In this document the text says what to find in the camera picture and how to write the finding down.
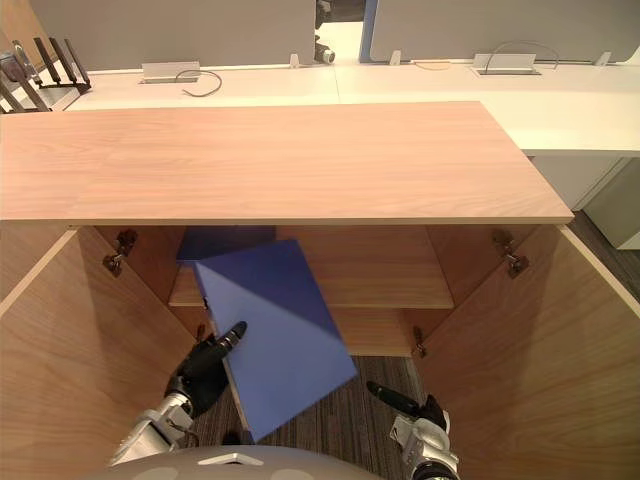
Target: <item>wooden countertop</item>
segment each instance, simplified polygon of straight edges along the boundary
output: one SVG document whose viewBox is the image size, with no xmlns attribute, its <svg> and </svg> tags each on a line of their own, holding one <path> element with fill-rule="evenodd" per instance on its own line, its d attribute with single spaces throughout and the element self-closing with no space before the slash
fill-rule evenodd
<svg viewBox="0 0 640 480">
<path fill-rule="evenodd" d="M 1 215 L 75 224 L 566 223 L 479 102 L 4 115 Z"/>
</svg>

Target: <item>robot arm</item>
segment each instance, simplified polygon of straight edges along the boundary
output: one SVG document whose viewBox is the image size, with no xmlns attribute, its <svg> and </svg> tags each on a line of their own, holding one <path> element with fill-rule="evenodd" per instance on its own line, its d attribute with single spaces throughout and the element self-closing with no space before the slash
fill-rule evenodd
<svg viewBox="0 0 640 480">
<path fill-rule="evenodd" d="M 246 330 L 246 322 L 239 322 L 218 339 L 210 335 L 198 342 L 171 376 L 164 400 L 138 417 L 110 465 L 176 449 L 193 420 L 209 410 L 229 384 L 222 359 Z"/>
<path fill-rule="evenodd" d="M 86 480 L 181 478 L 185 480 L 244 478 L 315 478 L 316 480 L 381 480 L 340 460 L 304 450 L 234 445 L 179 450 L 177 441 L 189 434 L 193 419 L 206 412 L 228 384 L 222 359 L 244 335 L 236 324 L 215 339 L 196 344 L 171 377 L 165 398 L 156 410 L 147 410 L 122 442 L 110 468 Z M 391 438 L 402 447 L 406 480 L 459 480 L 458 458 L 449 450 L 449 415 L 429 396 L 424 405 L 367 382 L 377 398 L 399 410 Z"/>
<path fill-rule="evenodd" d="M 433 395 L 424 405 L 375 382 L 367 388 L 378 399 L 399 412 L 391 429 L 391 438 L 402 447 L 402 460 L 408 478 L 459 480 L 458 457 L 449 450 L 449 414 L 440 408 Z"/>
</svg>

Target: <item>wooden shelf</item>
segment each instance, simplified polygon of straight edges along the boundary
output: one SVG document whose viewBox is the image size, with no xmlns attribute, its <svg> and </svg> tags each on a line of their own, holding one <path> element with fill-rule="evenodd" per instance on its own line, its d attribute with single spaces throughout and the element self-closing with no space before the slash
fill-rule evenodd
<svg viewBox="0 0 640 480">
<path fill-rule="evenodd" d="M 424 226 L 278 227 L 295 238 L 332 307 L 453 308 Z"/>
<path fill-rule="evenodd" d="M 169 297 L 170 307 L 204 307 L 202 294 L 193 268 L 181 266 L 178 269 L 173 290 Z"/>
<path fill-rule="evenodd" d="M 400 310 L 332 308 L 331 316 L 351 355 L 411 356 L 411 346 L 400 326 Z"/>
<path fill-rule="evenodd" d="M 400 309 L 453 307 L 423 226 L 278 227 L 277 238 L 300 243 L 352 355 L 410 356 Z M 180 267 L 169 305 L 204 306 L 191 267 Z"/>
</svg>

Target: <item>cable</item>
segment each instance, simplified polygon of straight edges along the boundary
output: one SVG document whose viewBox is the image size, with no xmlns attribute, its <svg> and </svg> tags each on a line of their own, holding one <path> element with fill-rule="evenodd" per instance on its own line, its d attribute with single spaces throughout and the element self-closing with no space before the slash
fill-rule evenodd
<svg viewBox="0 0 640 480">
<path fill-rule="evenodd" d="M 487 60 L 487 64 L 484 67 L 484 74 L 485 75 L 489 71 L 489 64 L 491 63 L 491 60 L 493 60 L 494 55 L 496 53 L 498 53 L 500 50 L 502 50 L 504 47 L 506 47 L 507 45 L 532 45 L 534 47 L 546 48 L 548 51 L 550 51 L 551 53 L 553 53 L 556 56 L 556 63 L 553 66 L 554 70 L 556 68 L 558 68 L 558 64 L 560 63 L 560 55 L 558 54 L 558 52 L 556 50 L 554 50 L 553 48 L 549 47 L 548 45 L 545 45 L 543 43 L 538 43 L 538 42 L 531 42 L 529 40 L 511 40 L 509 42 L 501 43 L 500 45 L 498 45 L 495 48 L 495 50 L 493 52 L 491 52 L 491 55 L 489 55 L 489 58 Z"/>
<path fill-rule="evenodd" d="M 184 428 L 182 425 L 178 425 L 177 423 L 175 423 L 170 418 L 167 418 L 167 424 L 169 426 L 175 428 L 179 432 L 184 433 L 185 445 L 186 445 L 187 448 L 189 448 L 189 439 L 190 438 L 193 438 L 193 443 L 196 446 L 196 448 L 200 446 L 200 437 L 198 436 L 198 434 L 196 432 L 194 432 L 193 430 L 189 430 L 188 428 Z"/>
<path fill-rule="evenodd" d="M 209 95 L 211 95 L 212 93 L 216 93 L 218 90 L 220 90 L 222 88 L 222 77 L 220 77 L 220 75 L 218 75 L 215 72 L 211 72 L 209 70 L 183 70 L 180 73 L 178 73 L 176 75 L 176 77 L 173 79 L 174 83 L 177 83 L 178 79 L 180 78 L 180 76 L 184 73 L 208 73 L 209 75 L 213 75 L 214 77 L 216 77 L 218 79 L 218 86 L 216 88 L 214 88 L 213 90 L 206 92 L 206 93 L 192 93 L 188 90 L 185 90 L 184 88 L 182 89 L 182 91 L 184 93 L 186 93 L 187 95 L 191 95 L 192 97 L 208 97 Z"/>
</svg>

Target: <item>cabinet door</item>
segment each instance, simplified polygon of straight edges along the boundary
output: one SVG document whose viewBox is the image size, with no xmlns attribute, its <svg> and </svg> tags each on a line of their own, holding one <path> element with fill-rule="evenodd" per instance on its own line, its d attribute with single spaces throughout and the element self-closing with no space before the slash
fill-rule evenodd
<svg viewBox="0 0 640 480">
<path fill-rule="evenodd" d="M 518 252 L 530 267 L 498 267 L 416 360 L 462 478 L 639 478 L 640 305 L 566 227 Z"/>
<path fill-rule="evenodd" d="M 0 477 L 69 479 L 102 468 L 162 400 L 193 338 L 113 248 L 70 230 L 0 304 Z"/>
</svg>

